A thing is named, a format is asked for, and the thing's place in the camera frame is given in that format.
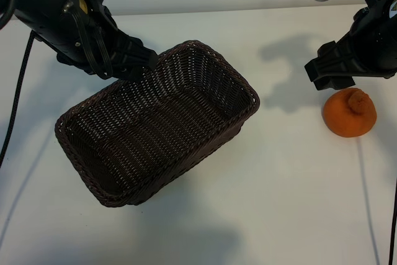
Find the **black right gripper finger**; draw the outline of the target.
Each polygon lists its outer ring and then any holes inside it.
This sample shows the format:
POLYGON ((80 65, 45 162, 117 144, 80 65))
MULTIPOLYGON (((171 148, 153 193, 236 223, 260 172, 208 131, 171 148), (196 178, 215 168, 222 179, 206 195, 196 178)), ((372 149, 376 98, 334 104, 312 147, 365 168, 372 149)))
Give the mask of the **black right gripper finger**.
POLYGON ((313 83, 326 76, 354 75, 354 53, 348 43, 328 42, 320 46, 317 57, 305 65, 306 73, 313 83))
POLYGON ((318 91, 325 89, 342 90, 355 85, 352 77, 326 76, 313 82, 318 91))

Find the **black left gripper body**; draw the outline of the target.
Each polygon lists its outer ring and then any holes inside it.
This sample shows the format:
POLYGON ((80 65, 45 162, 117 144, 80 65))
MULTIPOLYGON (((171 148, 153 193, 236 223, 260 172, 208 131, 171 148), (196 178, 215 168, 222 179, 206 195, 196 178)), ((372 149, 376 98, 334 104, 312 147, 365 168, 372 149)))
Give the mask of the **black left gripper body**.
POLYGON ((60 63, 102 79, 112 77, 118 28, 98 0, 17 0, 15 15, 56 51, 60 63))

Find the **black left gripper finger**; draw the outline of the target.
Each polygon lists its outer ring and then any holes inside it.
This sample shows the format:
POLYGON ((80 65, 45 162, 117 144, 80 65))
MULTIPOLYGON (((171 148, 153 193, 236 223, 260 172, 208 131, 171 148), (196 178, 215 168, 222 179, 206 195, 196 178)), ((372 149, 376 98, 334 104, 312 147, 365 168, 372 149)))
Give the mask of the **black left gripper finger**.
POLYGON ((157 53, 143 45, 143 42, 135 37, 126 35, 121 43, 122 64, 140 66, 142 68, 155 68, 158 63, 157 53))
POLYGON ((144 68, 140 66, 113 68, 112 77, 124 81, 140 81, 144 75, 144 68))

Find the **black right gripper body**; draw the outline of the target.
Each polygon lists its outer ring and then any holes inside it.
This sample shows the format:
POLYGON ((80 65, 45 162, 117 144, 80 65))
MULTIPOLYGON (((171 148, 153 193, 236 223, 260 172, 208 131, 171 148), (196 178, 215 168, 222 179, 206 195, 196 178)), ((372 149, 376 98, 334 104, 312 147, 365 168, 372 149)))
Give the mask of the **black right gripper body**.
POLYGON ((352 58, 338 78, 392 78, 396 74, 396 0, 379 0, 353 17, 352 58))

